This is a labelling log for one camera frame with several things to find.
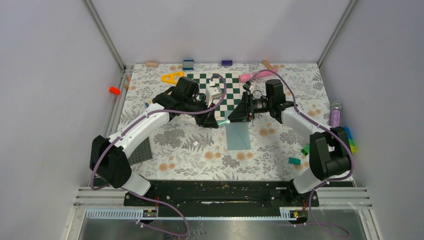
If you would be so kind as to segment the small green white peg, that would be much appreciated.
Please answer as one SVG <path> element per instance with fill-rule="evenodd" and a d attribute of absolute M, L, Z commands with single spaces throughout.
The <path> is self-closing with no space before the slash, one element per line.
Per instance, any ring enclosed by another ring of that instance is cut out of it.
<path fill-rule="evenodd" d="M 217 123 L 217 125 L 218 125 L 218 127 L 222 127 L 222 126 L 228 125 L 230 123 L 231 122 L 229 120 L 221 120 Z"/>

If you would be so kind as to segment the grey-blue envelope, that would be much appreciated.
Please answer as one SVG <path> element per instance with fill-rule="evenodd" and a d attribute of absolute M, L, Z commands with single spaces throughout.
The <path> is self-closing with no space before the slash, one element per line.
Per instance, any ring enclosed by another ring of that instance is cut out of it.
<path fill-rule="evenodd" d="M 225 126 L 227 149 L 229 151 L 250 150 L 251 140 L 249 134 L 249 123 L 228 123 Z"/>

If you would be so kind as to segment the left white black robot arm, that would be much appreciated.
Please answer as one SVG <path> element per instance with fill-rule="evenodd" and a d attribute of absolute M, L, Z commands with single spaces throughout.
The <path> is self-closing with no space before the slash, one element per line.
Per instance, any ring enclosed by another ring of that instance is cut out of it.
<path fill-rule="evenodd" d="M 131 169 L 128 158 L 153 131 L 179 115 L 193 116 L 201 127 L 218 128 L 215 110 L 224 101 L 227 87 L 215 83 L 206 89 L 202 99 L 198 99 L 199 93 L 199 84 L 182 76 L 176 85 L 158 94 L 149 107 L 123 129 L 108 137 L 98 135 L 91 146 L 91 189 L 97 190 L 94 179 L 98 176 L 106 186 L 135 195 L 142 205 L 152 204 L 155 192 L 150 188 L 151 183 Z"/>

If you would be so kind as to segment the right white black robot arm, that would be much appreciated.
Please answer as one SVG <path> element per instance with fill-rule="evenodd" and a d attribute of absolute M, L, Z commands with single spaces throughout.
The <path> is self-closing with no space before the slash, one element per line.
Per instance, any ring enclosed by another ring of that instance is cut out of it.
<path fill-rule="evenodd" d="M 302 136 L 309 144 L 309 168 L 289 182 L 287 201 L 293 206 L 301 205 L 308 192 L 322 186 L 334 177 L 341 180 L 344 173 L 352 174 L 354 163 L 348 134 L 343 127 L 320 124 L 302 113 L 296 100 L 289 101 L 284 94 L 287 86 L 281 79 L 267 80 L 266 95 L 254 98 L 245 91 L 237 107 L 228 116 L 231 123 L 247 123 L 256 114 L 269 113 L 278 123 Z"/>

